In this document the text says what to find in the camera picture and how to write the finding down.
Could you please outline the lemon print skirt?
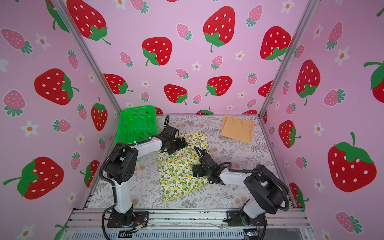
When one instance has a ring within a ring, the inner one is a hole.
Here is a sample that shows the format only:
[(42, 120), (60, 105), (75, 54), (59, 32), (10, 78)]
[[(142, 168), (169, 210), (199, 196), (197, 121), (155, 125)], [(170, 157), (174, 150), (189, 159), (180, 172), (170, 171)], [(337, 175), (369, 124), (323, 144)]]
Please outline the lemon print skirt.
[(188, 146), (171, 155), (158, 152), (158, 170), (161, 193), (165, 203), (189, 195), (208, 183), (207, 177), (194, 177), (193, 166), (199, 164), (194, 149), (198, 147), (209, 151), (208, 137), (205, 133), (182, 134)]

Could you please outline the tan yellow skirt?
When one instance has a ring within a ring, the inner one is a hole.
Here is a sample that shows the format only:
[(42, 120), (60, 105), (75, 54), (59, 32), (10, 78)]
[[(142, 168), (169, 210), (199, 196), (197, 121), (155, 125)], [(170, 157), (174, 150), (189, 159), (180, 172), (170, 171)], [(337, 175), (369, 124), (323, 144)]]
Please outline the tan yellow skirt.
[(220, 135), (246, 144), (251, 144), (254, 128), (255, 123), (251, 120), (224, 115)]

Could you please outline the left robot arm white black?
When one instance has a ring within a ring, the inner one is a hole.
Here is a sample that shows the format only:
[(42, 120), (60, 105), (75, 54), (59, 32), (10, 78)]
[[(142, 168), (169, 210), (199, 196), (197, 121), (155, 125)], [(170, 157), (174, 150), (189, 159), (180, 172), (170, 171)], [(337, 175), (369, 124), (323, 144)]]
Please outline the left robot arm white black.
[(110, 183), (113, 191), (114, 204), (107, 208), (112, 211), (110, 219), (127, 226), (136, 217), (130, 197), (130, 179), (138, 158), (158, 151), (172, 155), (187, 146), (186, 139), (179, 136), (179, 130), (171, 126), (165, 126), (159, 135), (151, 135), (144, 141), (117, 143), (99, 170), (100, 179)]

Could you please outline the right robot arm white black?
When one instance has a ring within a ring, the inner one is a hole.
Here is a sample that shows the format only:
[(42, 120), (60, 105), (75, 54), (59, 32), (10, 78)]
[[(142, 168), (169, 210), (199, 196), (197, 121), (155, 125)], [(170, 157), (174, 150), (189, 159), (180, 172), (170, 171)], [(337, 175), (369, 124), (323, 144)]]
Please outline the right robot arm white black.
[(199, 164), (193, 166), (193, 175), (207, 177), (209, 184), (245, 187), (252, 198), (239, 211), (227, 212), (224, 220), (229, 226), (252, 226), (261, 222), (266, 226), (266, 214), (290, 209), (289, 188), (263, 165), (252, 170), (237, 170), (231, 162), (217, 164), (207, 151), (197, 149)]

